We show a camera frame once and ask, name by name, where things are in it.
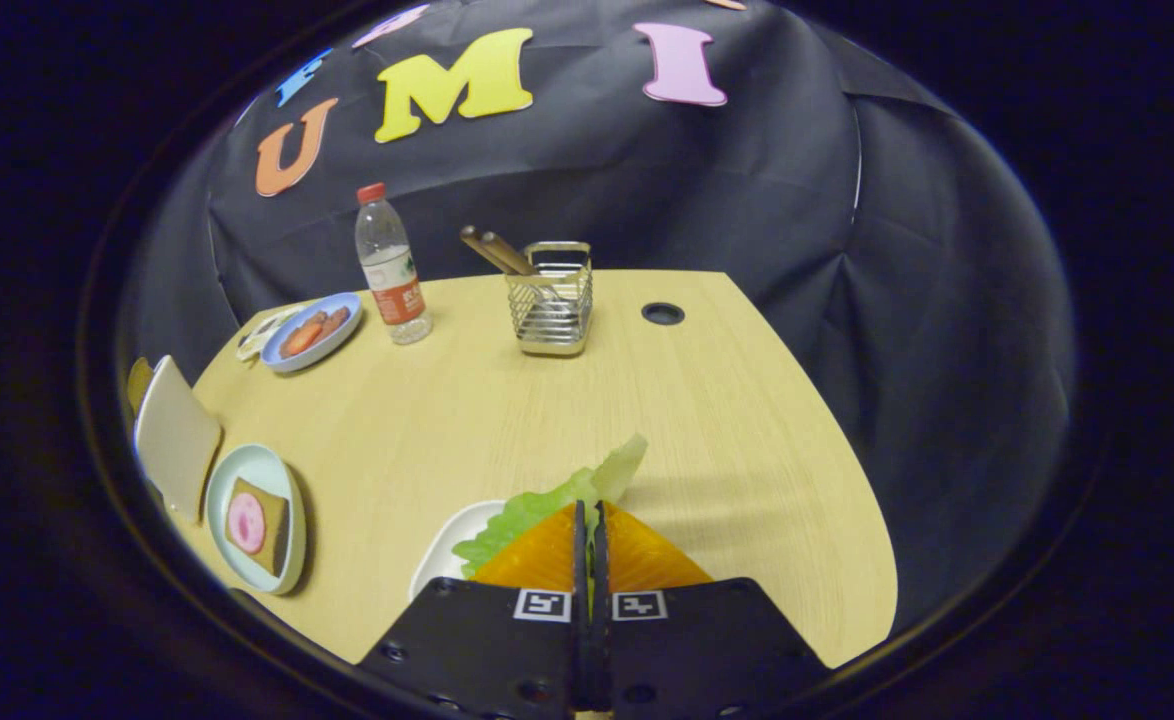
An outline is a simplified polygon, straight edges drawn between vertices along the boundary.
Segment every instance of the wooden table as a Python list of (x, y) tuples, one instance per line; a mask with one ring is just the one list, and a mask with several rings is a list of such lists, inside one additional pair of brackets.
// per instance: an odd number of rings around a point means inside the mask
[[(727, 275), (598, 270), (591, 337), (572, 359), (518, 350), (501, 275), (423, 283), (436, 329), (409, 346), (362, 295), (363, 327), (312, 368), (239, 363), (231, 338), (194, 389), (225, 429), (216, 460), (263, 443), (303, 487), (308, 568), (294, 592), (254, 595), (322, 647), (350, 662), (373, 647), (457, 510), (554, 487), (633, 432), (650, 450), (625, 510), (711, 577), (755, 578), (829, 666), (888, 637), (897, 573), (868, 479)], [(643, 319), (654, 301), (684, 322)], [(223, 583), (248, 588), (208, 527), (171, 520)]]

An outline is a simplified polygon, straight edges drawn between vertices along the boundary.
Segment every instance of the red bottle cap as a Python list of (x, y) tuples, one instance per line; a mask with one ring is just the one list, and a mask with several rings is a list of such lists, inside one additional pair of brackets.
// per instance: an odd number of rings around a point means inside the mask
[(369, 202), (375, 202), (377, 200), (383, 200), (387, 195), (387, 187), (382, 182), (376, 182), (366, 187), (362, 187), (358, 191), (355, 191), (355, 198), (360, 202), (360, 206), (367, 206)]

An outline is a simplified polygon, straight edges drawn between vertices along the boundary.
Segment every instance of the pink letter i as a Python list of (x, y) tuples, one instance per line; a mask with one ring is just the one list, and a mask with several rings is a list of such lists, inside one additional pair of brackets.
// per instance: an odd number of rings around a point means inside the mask
[(668, 23), (634, 23), (637, 32), (650, 39), (654, 49), (654, 79), (645, 86), (645, 95), (655, 100), (688, 105), (724, 105), (724, 92), (711, 85), (702, 46), (711, 41), (707, 33)]

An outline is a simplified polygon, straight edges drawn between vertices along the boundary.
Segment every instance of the plastic water bottle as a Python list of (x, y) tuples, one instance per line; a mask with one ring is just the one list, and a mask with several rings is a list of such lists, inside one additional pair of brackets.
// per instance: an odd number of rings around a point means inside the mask
[(431, 332), (431, 315), (418, 288), (405, 226), (386, 201), (386, 193), (382, 182), (355, 193), (360, 202), (355, 217), (355, 251), (391, 341), (409, 345)]

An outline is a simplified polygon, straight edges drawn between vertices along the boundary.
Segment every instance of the lettuce leaf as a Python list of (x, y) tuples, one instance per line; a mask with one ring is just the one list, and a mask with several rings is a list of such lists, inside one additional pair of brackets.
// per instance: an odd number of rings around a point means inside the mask
[(647, 448), (646, 438), (632, 436), (625, 445), (605, 457), (605, 462), (595, 470), (582, 467), (547, 492), (522, 492), (504, 503), (502, 511), (490, 518), (477, 537), (454, 545), (454, 556), (466, 561), (463, 565), (463, 577), (471, 579), (486, 561), (526, 533), (526, 530), (573, 502), (582, 500), (587, 506), (587, 537), (592, 538), (591, 533), (600, 524), (596, 502), (605, 500), (616, 505), (636, 475)]

